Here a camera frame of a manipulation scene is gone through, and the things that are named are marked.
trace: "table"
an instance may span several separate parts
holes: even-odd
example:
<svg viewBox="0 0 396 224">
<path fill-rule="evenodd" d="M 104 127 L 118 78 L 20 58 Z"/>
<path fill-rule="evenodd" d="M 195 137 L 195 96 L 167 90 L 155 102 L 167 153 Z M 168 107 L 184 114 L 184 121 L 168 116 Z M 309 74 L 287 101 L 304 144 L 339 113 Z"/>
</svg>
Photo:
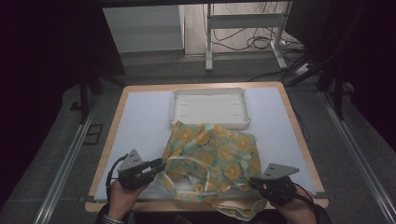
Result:
<svg viewBox="0 0 396 224">
<path fill-rule="evenodd" d="M 129 92 L 134 91 L 173 91 L 181 88 L 277 88 L 279 90 L 280 96 L 282 98 L 283 104 L 288 113 L 290 123 L 295 132 L 298 144 L 304 156 L 304 161 L 307 165 L 308 171 L 311 175 L 311 178 L 314 182 L 314 187 L 317 192 L 324 192 L 324 188 L 321 184 L 320 178 L 318 176 L 317 169 L 311 155 L 309 153 L 308 147 L 304 141 L 303 134 L 301 133 L 299 124 L 297 119 L 292 111 L 291 104 L 289 98 L 286 94 L 286 91 L 283 85 L 280 82 L 254 82 L 254 83 L 209 83 L 209 84 L 183 84 L 183 85 L 152 85 L 152 86 L 128 86 L 126 87 L 121 95 L 120 102 L 113 119 L 104 151 L 102 153 L 102 157 L 99 161 L 98 168 L 96 170 L 95 177 L 92 181 L 92 186 L 89 192 L 89 196 L 93 196 L 98 188 L 99 181 L 101 179 L 102 174 L 105 171 L 107 159 L 109 157 L 111 148 L 115 141 L 115 136 L 117 129 L 120 125 L 120 118 L 122 116 L 123 109 L 125 107 L 125 102 L 128 97 Z M 243 200 L 242 202 L 247 206 L 250 206 L 254 203 L 255 200 Z M 326 207 L 329 204 L 328 199 L 315 199 L 315 203 L 320 204 L 322 207 Z M 86 202 L 85 208 L 88 212 L 98 212 L 103 203 L 91 203 Z M 267 204 L 268 209 L 273 209 L 270 204 Z M 182 212 L 182 211 L 193 211 L 193 212 L 204 212 L 204 211 L 215 211 L 214 208 L 209 203 L 188 203 L 188 202 L 180 202 L 175 200 L 159 200 L 159 201 L 145 201 L 140 200 L 134 206 L 134 211 L 138 212 Z"/>
</svg>

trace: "gray floor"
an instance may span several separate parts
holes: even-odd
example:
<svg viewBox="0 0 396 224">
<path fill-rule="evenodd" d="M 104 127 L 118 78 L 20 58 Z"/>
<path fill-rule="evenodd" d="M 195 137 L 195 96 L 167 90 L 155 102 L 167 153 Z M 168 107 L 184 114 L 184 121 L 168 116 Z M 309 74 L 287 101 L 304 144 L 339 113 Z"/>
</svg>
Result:
<svg viewBox="0 0 396 224">
<path fill-rule="evenodd" d="M 262 76 L 278 71 L 271 52 L 217 55 L 212 73 L 205 71 L 203 56 L 130 54 L 122 55 L 122 61 L 127 77 L 120 79 L 130 85 L 239 82 L 256 76 L 261 77 L 254 81 L 281 78 L 281 74 Z M 287 91 L 295 112 L 301 118 L 306 142 L 330 200 L 326 210 L 336 224 L 388 223 L 315 89 L 317 79 L 318 76 L 311 77 L 287 88 Z M 105 91 L 99 96 L 92 124 L 104 125 L 102 135 L 97 145 L 83 145 L 79 149 L 49 223 L 95 221 L 96 214 L 86 212 L 84 203 L 89 200 L 87 195 L 121 94 L 121 88 L 105 79 L 101 81 Z M 71 104 L 78 100 L 77 87 L 64 93 L 63 108 L 35 160 L 5 203 L 0 223 L 32 223 L 35 220 L 78 130 L 80 114 L 69 110 Z M 361 151 L 395 203 L 396 177 L 392 173 L 396 170 L 395 153 L 350 103 L 348 96 L 344 97 L 343 111 L 346 124 Z"/>
</svg>

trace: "white metal frame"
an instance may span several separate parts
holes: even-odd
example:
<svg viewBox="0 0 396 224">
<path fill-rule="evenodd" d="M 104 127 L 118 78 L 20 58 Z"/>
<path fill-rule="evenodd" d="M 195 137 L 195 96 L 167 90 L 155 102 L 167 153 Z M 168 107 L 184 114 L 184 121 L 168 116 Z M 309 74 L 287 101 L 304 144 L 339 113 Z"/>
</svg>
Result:
<svg viewBox="0 0 396 224">
<path fill-rule="evenodd" d="M 211 4 L 207 4 L 206 13 L 206 71 L 213 70 L 212 30 L 233 28 L 277 27 L 276 39 L 271 41 L 271 48 L 276 56 L 280 69 L 287 69 L 285 60 L 279 50 L 280 37 L 285 28 L 289 15 L 291 1 L 282 13 L 271 14 L 238 14 L 238 15 L 212 15 Z"/>
</svg>

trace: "white paper sheet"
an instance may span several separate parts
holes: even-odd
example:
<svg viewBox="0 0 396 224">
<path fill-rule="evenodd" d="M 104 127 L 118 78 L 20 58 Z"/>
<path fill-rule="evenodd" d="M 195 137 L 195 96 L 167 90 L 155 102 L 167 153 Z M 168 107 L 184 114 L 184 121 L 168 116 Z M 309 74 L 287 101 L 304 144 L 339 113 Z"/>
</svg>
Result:
<svg viewBox="0 0 396 224">
<path fill-rule="evenodd" d="M 94 199 L 106 199 L 106 177 L 114 162 L 135 148 L 144 161 L 160 158 L 172 131 L 170 123 L 173 93 L 171 91 L 131 92 L 125 103 L 113 148 Z M 242 132 L 257 137 L 262 171 L 268 164 L 278 163 L 298 167 L 291 175 L 293 182 L 316 193 L 303 154 L 292 129 L 286 108 L 277 88 L 246 89 L 250 125 Z M 233 190 L 222 197 L 244 198 L 246 193 Z M 165 188 L 154 180 L 140 199 L 171 199 Z"/>
</svg>

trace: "person's left hand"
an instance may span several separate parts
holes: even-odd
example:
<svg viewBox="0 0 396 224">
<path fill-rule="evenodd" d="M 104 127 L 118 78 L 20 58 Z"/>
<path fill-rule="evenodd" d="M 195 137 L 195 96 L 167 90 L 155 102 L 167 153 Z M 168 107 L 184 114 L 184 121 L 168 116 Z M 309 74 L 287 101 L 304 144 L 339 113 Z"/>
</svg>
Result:
<svg viewBox="0 0 396 224">
<path fill-rule="evenodd" d="M 140 193 L 148 185 L 142 186 L 138 189 L 131 190 L 124 188 L 119 180 L 111 183 L 111 196 L 110 196 L 110 208 L 108 216 L 115 218 L 116 220 L 122 220 L 124 216 L 129 213 L 134 207 Z"/>
</svg>

